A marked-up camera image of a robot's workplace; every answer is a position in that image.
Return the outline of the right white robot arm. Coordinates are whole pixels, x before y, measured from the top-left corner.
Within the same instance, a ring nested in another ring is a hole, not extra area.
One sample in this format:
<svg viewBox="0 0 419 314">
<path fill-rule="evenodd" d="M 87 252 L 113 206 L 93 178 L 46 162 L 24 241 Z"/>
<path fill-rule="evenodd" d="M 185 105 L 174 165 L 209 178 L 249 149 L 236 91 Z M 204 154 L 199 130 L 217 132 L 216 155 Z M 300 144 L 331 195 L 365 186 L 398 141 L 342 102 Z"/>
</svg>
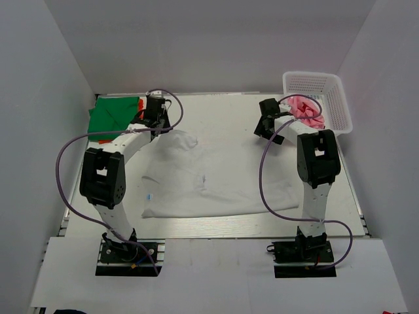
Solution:
<svg viewBox="0 0 419 314">
<path fill-rule="evenodd" d="M 302 217 L 292 218 L 277 214 L 269 207 L 263 192 L 263 152 L 259 166 L 259 192 L 262 203 L 273 215 L 298 222 L 295 251 L 305 261 L 312 260 L 325 246 L 325 212 L 327 198 L 341 165 L 336 137 L 331 130 L 317 130 L 293 118 L 290 114 L 262 116 L 255 135 L 268 139 L 268 144 L 292 142 L 297 148 L 297 173 L 303 183 Z"/>
</svg>

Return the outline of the white t shirt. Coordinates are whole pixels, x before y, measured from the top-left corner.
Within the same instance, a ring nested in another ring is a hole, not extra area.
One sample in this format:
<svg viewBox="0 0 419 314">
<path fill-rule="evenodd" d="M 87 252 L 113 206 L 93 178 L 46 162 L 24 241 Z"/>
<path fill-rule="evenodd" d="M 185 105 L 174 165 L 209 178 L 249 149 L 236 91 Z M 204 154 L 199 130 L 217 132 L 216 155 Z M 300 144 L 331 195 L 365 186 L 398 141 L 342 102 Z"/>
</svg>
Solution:
<svg viewBox="0 0 419 314">
<path fill-rule="evenodd" d="M 211 145 L 181 130 L 161 135 L 142 176 L 143 218 L 202 218 L 266 211 L 260 141 Z"/>
</svg>

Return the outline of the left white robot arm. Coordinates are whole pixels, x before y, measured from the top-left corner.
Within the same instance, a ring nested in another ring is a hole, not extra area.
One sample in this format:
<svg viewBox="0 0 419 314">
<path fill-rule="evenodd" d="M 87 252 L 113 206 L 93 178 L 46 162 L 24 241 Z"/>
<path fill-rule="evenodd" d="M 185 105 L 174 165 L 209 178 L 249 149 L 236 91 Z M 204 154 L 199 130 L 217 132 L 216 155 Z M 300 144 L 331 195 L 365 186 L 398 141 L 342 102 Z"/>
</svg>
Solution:
<svg viewBox="0 0 419 314">
<path fill-rule="evenodd" d="M 128 125 L 128 133 L 118 135 L 101 148 L 84 153 L 80 193 L 110 227 L 103 234 L 105 242 L 125 261 L 138 254 L 135 229 L 128 222 L 122 200 L 126 193 L 125 164 L 145 145 L 170 127 L 167 111 L 137 113 Z"/>
</svg>

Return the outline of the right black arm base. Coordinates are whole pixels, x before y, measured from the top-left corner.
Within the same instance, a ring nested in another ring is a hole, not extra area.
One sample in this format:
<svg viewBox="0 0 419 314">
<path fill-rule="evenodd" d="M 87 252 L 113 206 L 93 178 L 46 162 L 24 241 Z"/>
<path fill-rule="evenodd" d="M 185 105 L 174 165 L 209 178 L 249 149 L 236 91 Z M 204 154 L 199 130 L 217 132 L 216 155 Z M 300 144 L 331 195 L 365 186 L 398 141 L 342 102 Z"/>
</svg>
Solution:
<svg viewBox="0 0 419 314">
<path fill-rule="evenodd" d="M 303 257 L 295 241 L 275 241 L 266 247 L 273 255 L 276 279 L 334 278 L 336 268 L 328 268 L 335 262 L 330 241 L 323 248 L 314 249 Z"/>
</svg>

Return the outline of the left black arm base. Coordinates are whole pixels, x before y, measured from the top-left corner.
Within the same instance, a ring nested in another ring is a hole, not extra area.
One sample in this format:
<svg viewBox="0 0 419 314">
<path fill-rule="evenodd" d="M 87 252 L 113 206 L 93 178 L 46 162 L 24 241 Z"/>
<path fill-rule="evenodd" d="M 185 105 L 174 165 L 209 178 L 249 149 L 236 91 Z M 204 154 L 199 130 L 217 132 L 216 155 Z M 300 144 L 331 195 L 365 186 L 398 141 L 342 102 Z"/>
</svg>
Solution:
<svg viewBox="0 0 419 314">
<path fill-rule="evenodd" d="M 164 263 L 165 241 L 145 240 L 141 244 L 153 258 L 157 271 L 160 272 Z M 147 253 L 141 249 L 134 249 L 133 253 L 122 255 L 116 249 L 101 241 L 96 264 L 96 277 L 157 277 Z"/>
</svg>

